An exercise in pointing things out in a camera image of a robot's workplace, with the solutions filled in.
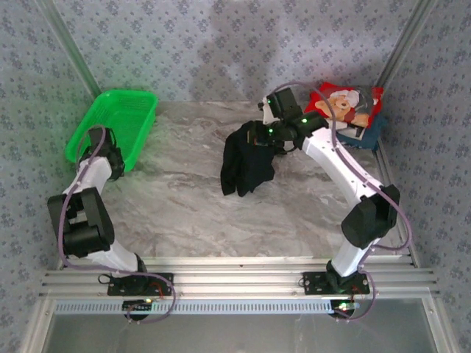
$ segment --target gray marble table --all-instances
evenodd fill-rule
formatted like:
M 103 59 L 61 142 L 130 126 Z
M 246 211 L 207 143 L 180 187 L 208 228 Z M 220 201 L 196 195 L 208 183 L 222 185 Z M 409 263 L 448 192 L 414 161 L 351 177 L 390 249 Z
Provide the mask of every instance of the gray marble table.
M 134 170 L 102 195 L 116 238 L 151 257 L 332 256 L 347 203 L 301 151 L 276 157 L 275 179 L 254 193 L 222 195 L 225 139 L 260 118 L 249 102 L 160 104 Z M 350 151 L 378 177 L 370 151 Z M 398 241 L 397 233 L 385 239 Z

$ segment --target green basket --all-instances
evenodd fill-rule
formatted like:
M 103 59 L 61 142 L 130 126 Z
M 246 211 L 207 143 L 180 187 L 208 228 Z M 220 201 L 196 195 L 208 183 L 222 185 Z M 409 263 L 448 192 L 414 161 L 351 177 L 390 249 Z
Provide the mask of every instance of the green basket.
M 75 163 L 80 139 L 90 127 L 101 124 L 115 133 L 125 164 L 124 171 L 132 170 L 155 121 L 156 106 L 157 97 L 150 92 L 109 90 L 100 94 L 67 143 L 65 157 Z M 80 156 L 89 145 L 90 138 L 86 138 Z

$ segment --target teddy bear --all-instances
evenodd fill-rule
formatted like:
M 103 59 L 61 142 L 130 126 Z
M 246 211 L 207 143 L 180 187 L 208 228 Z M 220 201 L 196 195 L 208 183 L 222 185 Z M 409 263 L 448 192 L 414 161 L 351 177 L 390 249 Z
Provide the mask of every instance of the teddy bear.
M 355 109 L 355 114 L 349 124 L 368 127 L 369 117 L 372 113 L 372 106 L 378 103 L 377 99 L 373 99 L 367 92 L 360 90 L 337 90 L 331 93 L 327 99 L 336 114 L 337 121 L 345 121 L 346 115 L 351 109 Z M 329 107 L 324 100 L 315 103 L 315 107 L 321 110 L 326 116 L 332 118 Z

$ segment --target floral wallpaper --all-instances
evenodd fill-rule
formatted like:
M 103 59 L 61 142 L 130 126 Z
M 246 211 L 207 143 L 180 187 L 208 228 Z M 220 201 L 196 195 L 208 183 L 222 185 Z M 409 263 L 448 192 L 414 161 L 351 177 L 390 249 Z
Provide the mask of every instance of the floral wallpaper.
M 63 0 L 99 86 L 257 100 L 293 79 L 372 85 L 415 0 Z
M 65 142 L 91 99 L 31 0 L 0 1 L 0 352 L 16 352 L 43 271 L 46 209 L 71 180 Z
M 384 98 L 384 140 L 424 266 L 471 352 L 471 3 L 439 1 Z

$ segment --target blue cloth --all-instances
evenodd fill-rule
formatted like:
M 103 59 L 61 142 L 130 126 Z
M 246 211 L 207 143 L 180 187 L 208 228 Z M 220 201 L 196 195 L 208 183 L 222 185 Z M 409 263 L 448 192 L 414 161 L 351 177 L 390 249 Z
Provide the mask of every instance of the blue cloth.
M 378 139 L 380 138 L 381 130 L 388 124 L 386 118 L 381 114 L 377 114 L 373 119 L 371 126 L 365 129 L 365 133 L 361 140 L 355 138 L 348 138 L 342 134 L 337 134 L 340 142 L 346 143 L 349 146 L 358 147 L 360 149 L 371 149 L 376 151 L 378 149 Z

